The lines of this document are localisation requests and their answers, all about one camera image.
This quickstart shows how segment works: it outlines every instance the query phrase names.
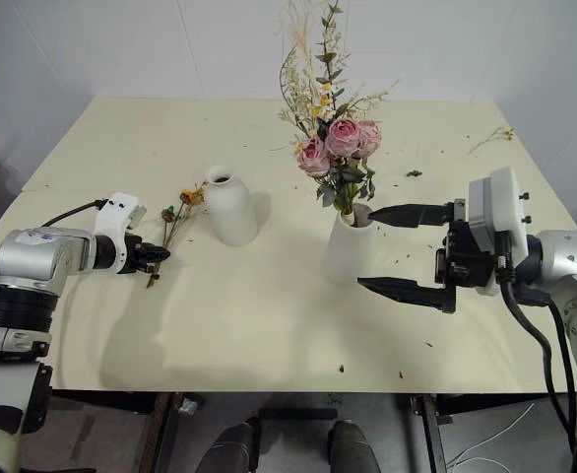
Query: tabletop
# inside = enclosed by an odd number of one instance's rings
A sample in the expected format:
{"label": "tabletop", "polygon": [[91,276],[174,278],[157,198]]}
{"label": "tabletop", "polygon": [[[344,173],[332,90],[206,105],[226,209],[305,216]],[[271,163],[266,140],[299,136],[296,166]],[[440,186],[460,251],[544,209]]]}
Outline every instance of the tabletop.
{"label": "tabletop", "polygon": [[[94,99],[0,220],[9,230],[114,191],[148,209],[134,233],[159,243],[160,209],[223,163],[250,188],[259,234],[228,247],[199,215],[177,237],[161,279],[94,271],[68,279],[53,314],[46,362],[55,388],[186,391],[491,393],[545,390],[538,344],[500,298],[460,289],[457,312],[397,304],[359,285],[337,286],[321,261],[335,219],[315,200],[276,117],[278,101]],[[493,103],[386,102],[370,159],[373,209],[443,204],[468,197],[468,183],[505,166],[530,192],[530,232],[575,224],[520,141],[492,141]],[[418,177],[406,177],[418,169]],[[94,212],[64,221],[90,230]],[[434,286],[434,252],[445,228],[376,229],[365,276]],[[548,312],[526,308],[557,355]]]}

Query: white vase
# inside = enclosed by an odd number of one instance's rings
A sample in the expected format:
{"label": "white vase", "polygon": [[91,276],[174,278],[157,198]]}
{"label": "white vase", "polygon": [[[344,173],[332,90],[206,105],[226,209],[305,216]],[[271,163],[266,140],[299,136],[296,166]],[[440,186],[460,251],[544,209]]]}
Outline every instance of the white vase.
{"label": "white vase", "polygon": [[228,166],[208,169],[206,179],[204,199],[215,237],[229,246],[247,244],[258,233],[249,189]]}
{"label": "white vase", "polygon": [[373,245],[374,225],[367,218],[371,209],[354,204],[354,216],[358,227],[351,227],[337,215],[330,233],[324,256],[323,270],[326,277],[338,284],[353,284],[361,276]]}

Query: pink flower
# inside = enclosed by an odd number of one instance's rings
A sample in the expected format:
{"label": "pink flower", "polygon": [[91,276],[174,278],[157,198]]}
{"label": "pink flower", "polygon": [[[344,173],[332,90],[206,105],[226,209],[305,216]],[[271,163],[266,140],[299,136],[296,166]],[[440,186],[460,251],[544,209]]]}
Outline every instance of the pink flower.
{"label": "pink flower", "polygon": [[308,144],[297,148],[295,157],[299,167],[312,177],[326,175],[330,169],[330,155],[318,136],[311,138]]}
{"label": "pink flower", "polygon": [[351,156],[360,145],[360,127],[351,118],[339,118],[328,130],[326,149],[338,157]]}
{"label": "pink flower", "polygon": [[357,158],[369,158],[380,146],[382,133],[375,121],[362,120],[358,123],[360,128],[360,148],[356,152]]}

